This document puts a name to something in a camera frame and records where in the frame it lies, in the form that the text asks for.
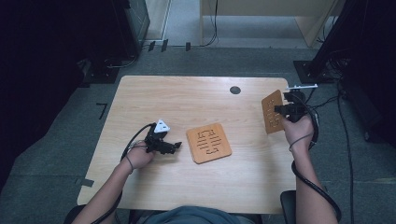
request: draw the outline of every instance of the floor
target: floor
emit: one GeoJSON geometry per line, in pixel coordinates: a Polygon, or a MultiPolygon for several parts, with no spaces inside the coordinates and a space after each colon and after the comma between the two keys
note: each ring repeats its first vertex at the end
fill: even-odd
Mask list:
{"type": "MultiPolygon", "coordinates": [[[[169,46],[202,45],[200,41],[199,0],[147,0],[151,25],[147,42],[161,43],[168,39],[169,46]]],[[[207,44],[214,32],[214,17],[204,17],[204,43],[207,44]]],[[[216,48],[281,48],[307,49],[304,38],[293,17],[217,16],[217,39],[211,45],[216,48]]],[[[328,20],[323,39],[332,26],[328,20]]],[[[312,47],[320,48],[317,42],[312,47]]]]}

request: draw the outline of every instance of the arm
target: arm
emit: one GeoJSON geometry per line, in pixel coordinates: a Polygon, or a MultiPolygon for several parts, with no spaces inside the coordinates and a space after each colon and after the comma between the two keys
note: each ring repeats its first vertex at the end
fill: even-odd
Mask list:
{"type": "MultiPolygon", "coordinates": [[[[282,124],[289,144],[314,131],[312,121],[307,116],[302,117],[296,123],[282,119],[282,124]]],[[[290,151],[300,174],[323,189],[308,152],[311,140],[312,135],[309,135],[295,142],[290,151]]],[[[297,223],[337,223],[332,206],[298,177],[296,177],[296,219],[297,223]]]]}
{"type": "MultiPolygon", "coordinates": [[[[147,153],[142,147],[134,147],[126,156],[130,159],[134,169],[138,169],[149,163],[154,157],[154,154],[152,152],[147,153]]],[[[131,171],[131,164],[124,158],[116,166],[106,183],[78,214],[73,223],[92,223],[106,213],[120,196],[122,188],[131,171]]],[[[114,212],[103,223],[112,223],[113,218],[114,212]]]]}

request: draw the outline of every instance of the forearm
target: forearm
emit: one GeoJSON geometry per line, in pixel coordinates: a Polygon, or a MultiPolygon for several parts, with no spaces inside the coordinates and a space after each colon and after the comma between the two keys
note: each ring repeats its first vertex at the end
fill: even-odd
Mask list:
{"type": "MultiPolygon", "coordinates": [[[[125,161],[116,166],[107,182],[93,196],[73,223],[92,223],[104,215],[120,196],[129,173],[131,173],[131,166],[125,161]]],[[[111,223],[113,217],[114,214],[109,216],[106,223],[111,223]]]]}
{"type": "MultiPolygon", "coordinates": [[[[320,185],[308,150],[294,148],[292,151],[297,171],[309,181],[320,185]]],[[[297,223],[337,223],[332,206],[316,191],[296,177],[297,223]]]]}

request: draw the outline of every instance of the person's right hand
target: person's right hand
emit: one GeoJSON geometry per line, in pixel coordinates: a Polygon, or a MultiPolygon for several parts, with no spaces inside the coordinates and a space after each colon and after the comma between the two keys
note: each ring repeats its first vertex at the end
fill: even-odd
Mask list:
{"type": "Polygon", "coordinates": [[[307,115],[303,116],[295,123],[292,123],[288,119],[282,119],[282,125],[285,129],[286,139],[289,144],[292,145],[294,143],[290,149],[291,151],[294,149],[308,150],[314,133],[314,127],[312,125],[312,120],[307,115]],[[306,137],[296,142],[299,138],[304,136],[306,137]]]}

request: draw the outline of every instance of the cork board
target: cork board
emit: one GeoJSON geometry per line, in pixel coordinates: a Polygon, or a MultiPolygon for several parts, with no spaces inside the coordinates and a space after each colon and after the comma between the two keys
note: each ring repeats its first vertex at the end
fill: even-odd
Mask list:
{"type": "Polygon", "coordinates": [[[198,164],[232,154],[230,144],[219,123],[187,130],[187,138],[192,160],[198,164]]]}
{"type": "Polygon", "coordinates": [[[274,111],[275,105],[283,105],[280,90],[274,91],[262,100],[262,113],[267,133],[276,133],[283,130],[282,122],[280,122],[282,116],[274,111]]]}

